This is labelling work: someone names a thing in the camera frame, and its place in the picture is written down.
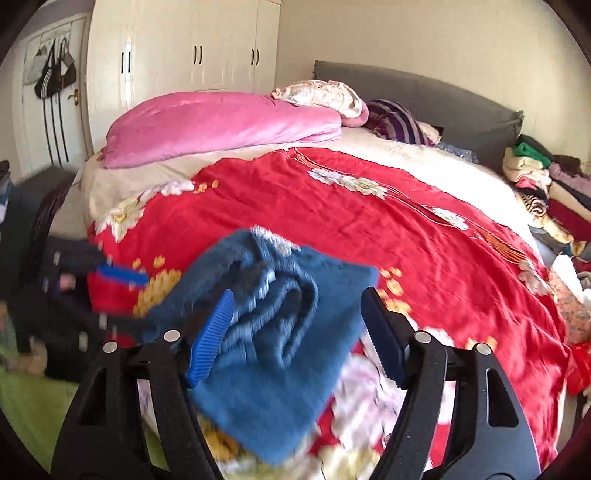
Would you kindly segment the floral laundry basket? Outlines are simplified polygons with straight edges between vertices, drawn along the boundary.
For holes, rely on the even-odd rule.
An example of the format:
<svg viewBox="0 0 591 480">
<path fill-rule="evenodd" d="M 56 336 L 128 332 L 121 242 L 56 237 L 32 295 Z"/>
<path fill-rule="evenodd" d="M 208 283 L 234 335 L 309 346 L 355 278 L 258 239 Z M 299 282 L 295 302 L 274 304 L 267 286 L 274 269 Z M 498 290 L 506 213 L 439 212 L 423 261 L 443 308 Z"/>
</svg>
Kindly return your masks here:
<svg viewBox="0 0 591 480">
<path fill-rule="evenodd" d="M 588 341 L 590 312 L 554 269 L 549 273 L 549 285 L 557 310 L 566 324 L 566 343 L 576 345 Z"/>
</svg>

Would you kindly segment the pink quilt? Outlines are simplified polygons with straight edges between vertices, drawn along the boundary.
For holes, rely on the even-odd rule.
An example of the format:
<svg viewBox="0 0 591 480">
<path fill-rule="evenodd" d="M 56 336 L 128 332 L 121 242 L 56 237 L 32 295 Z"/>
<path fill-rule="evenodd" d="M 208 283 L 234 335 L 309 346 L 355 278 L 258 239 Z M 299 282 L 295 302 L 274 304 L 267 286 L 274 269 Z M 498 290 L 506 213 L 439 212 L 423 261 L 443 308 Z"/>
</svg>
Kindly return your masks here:
<svg viewBox="0 0 591 480">
<path fill-rule="evenodd" d="M 331 108 L 252 93 L 176 92 L 121 115 L 100 158 L 106 169 L 128 169 L 198 153 L 332 140 L 341 132 L 341 115 Z"/>
</svg>

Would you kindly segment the blue denim lace-trimmed pants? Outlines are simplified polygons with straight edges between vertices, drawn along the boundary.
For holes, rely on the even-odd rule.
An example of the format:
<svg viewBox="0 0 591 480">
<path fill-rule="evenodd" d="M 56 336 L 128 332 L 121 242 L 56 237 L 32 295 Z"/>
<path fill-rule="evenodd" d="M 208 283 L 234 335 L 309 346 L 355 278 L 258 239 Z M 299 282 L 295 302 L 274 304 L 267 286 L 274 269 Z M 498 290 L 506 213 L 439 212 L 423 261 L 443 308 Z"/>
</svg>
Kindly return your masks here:
<svg viewBox="0 0 591 480">
<path fill-rule="evenodd" d="M 211 373 L 190 395 L 246 451 L 279 464 L 324 411 L 362 335 L 363 291 L 378 275 L 254 226 L 200 254 L 146 318 L 162 333 L 218 291 L 235 294 Z"/>
</svg>

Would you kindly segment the white door with bags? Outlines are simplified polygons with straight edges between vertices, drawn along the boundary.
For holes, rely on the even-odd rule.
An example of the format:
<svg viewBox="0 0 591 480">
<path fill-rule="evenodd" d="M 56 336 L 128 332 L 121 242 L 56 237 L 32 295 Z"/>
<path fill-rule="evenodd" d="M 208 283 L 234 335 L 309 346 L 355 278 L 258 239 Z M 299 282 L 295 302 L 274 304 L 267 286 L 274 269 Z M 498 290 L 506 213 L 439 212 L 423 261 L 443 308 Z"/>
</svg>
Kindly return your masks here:
<svg viewBox="0 0 591 480">
<path fill-rule="evenodd" d="M 53 22 L 17 44 L 13 128 L 25 175 L 87 159 L 85 61 L 88 12 Z"/>
</svg>

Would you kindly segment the floral pink pillow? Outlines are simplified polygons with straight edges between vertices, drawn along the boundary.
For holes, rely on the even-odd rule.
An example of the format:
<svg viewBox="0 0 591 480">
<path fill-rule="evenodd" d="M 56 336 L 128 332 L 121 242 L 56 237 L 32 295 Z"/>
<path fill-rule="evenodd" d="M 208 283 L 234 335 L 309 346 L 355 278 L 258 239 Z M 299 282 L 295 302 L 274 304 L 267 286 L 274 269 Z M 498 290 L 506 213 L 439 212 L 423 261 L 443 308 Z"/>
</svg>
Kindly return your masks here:
<svg viewBox="0 0 591 480">
<path fill-rule="evenodd" d="M 277 87 L 270 93 L 273 99 L 294 106 L 315 106 L 335 110 L 341 115 L 346 128 L 363 127 L 369 120 L 369 109 L 363 99 L 341 81 L 304 80 L 286 87 Z"/>
</svg>

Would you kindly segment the red floral bed blanket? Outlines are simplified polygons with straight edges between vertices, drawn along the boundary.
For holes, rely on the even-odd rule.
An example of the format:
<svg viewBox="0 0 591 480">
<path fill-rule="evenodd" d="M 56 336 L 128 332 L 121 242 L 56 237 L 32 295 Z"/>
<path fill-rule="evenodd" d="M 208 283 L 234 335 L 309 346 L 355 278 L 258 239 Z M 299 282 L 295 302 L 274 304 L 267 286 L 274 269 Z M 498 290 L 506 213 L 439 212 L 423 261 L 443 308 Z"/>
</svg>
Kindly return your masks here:
<svg viewBox="0 0 591 480">
<path fill-rule="evenodd" d="M 92 275 L 100 313 L 143 318 L 190 263 L 240 228 L 379 271 L 391 311 L 457 347 L 488 344 L 524 409 L 540 462 L 557 455 L 567 327 L 536 249 L 466 200 L 398 168 L 319 148 L 190 166 L 177 185 L 153 172 L 113 197 L 92 240 L 144 287 Z"/>
</svg>

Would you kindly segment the grey padded headboard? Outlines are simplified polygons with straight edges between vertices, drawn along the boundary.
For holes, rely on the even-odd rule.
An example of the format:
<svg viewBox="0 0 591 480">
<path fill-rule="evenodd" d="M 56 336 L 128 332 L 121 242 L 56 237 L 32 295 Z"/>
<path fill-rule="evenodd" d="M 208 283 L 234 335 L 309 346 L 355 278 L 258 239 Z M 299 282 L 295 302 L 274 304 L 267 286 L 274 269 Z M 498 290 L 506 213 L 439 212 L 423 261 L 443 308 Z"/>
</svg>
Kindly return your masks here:
<svg viewBox="0 0 591 480">
<path fill-rule="evenodd" d="M 524 113 L 455 85 L 385 67 L 317 60 L 312 77 L 338 80 L 369 102 L 394 100 L 416 119 L 443 129 L 443 141 L 473 151 L 481 165 L 500 174 L 505 149 L 515 144 Z"/>
</svg>

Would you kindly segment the stack of folded clothes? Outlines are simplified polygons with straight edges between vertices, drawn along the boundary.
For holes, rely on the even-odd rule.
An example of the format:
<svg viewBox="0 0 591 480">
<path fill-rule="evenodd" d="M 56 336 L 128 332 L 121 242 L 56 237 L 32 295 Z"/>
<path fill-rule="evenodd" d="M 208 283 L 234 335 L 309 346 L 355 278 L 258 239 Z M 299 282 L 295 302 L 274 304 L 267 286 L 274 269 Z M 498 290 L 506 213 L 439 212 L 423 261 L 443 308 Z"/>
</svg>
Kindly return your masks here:
<svg viewBox="0 0 591 480">
<path fill-rule="evenodd" d="M 553 155 L 528 135 L 505 149 L 503 173 L 525 208 L 528 225 L 554 254 L 590 260 L 590 175 L 579 159 Z"/>
</svg>

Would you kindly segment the cream bed sheet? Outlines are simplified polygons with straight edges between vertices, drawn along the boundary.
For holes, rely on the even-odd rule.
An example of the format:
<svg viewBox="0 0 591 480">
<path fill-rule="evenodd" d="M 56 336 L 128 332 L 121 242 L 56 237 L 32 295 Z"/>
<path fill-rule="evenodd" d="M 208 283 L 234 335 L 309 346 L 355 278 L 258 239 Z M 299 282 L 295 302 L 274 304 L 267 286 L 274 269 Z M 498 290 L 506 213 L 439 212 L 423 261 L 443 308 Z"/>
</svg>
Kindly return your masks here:
<svg viewBox="0 0 591 480">
<path fill-rule="evenodd" d="M 532 247 L 539 248 L 510 187 L 483 166 L 464 161 L 437 148 L 383 140 L 362 128 L 345 128 L 339 139 L 318 143 L 387 167 L 407 171 L 481 210 L 495 222 L 511 228 Z M 87 237 L 87 227 L 121 201 L 146 189 L 182 181 L 222 158 L 252 160 L 274 150 L 290 149 L 290 143 L 261 145 L 238 150 L 185 155 L 129 169 L 106 169 L 94 155 L 78 171 L 74 184 L 56 213 L 50 233 L 69 239 Z"/>
</svg>

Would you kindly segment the white wardrobe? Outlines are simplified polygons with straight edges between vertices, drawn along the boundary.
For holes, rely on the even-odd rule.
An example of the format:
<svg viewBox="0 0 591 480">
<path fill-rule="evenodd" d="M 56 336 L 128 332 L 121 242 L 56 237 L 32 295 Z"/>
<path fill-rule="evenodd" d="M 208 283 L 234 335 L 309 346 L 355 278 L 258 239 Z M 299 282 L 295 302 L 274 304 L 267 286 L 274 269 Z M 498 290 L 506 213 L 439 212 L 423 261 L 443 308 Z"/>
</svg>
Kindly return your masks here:
<svg viewBox="0 0 591 480">
<path fill-rule="evenodd" d="M 93 151 L 118 117 L 159 95 L 270 93 L 280 8 L 266 0 L 95 2 L 86 65 Z"/>
</svg>

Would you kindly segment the green garment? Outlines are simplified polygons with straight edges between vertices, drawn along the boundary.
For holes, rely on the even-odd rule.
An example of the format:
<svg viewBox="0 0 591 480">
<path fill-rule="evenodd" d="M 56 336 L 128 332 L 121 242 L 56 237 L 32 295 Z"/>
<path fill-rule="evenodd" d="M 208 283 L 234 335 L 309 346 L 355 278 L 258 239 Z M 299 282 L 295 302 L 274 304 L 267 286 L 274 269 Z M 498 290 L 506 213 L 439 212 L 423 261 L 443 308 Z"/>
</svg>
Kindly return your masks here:
<svg viewBox="0 0 591 480">
<path fill-rule="evenodd" d="M 49 471 L 62 423 L 78 384 L 1 367 L 1 409 L 15 433 Z"/>
</svg>

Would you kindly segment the purple striped pillow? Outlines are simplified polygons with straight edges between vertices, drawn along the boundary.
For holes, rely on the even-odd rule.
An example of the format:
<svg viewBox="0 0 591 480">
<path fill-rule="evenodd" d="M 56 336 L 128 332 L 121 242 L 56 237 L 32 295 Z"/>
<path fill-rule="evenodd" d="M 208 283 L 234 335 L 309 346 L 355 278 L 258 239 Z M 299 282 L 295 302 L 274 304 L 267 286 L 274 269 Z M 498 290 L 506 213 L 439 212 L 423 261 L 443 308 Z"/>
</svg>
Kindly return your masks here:
<svg viewBox="0 0 591 480">
<path fill-rule="evenodd" d="M 396 101 L 376 99 L 367 104 L 369 117 L 365 127 L 378 137 L 417 146 L 434 147 L 441 133 L 434 126 L 417 121 L 414 115 Z"/>
</svg>

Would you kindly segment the red bag on floor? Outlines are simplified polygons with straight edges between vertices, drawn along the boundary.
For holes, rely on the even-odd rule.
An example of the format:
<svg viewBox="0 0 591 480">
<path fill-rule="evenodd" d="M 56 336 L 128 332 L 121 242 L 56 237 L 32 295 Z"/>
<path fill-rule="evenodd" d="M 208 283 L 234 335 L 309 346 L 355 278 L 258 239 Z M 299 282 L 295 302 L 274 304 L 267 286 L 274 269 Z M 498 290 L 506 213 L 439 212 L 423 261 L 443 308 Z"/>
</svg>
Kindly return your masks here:
<svg viewBox="0 0 591 480">
<path fill-rule="evenodd" d="M 590 342 L 573 345 L 566 375 L 567 391 L 570 395 L 577 396 L 590 386 L 590 368 Z"/>
</svg>

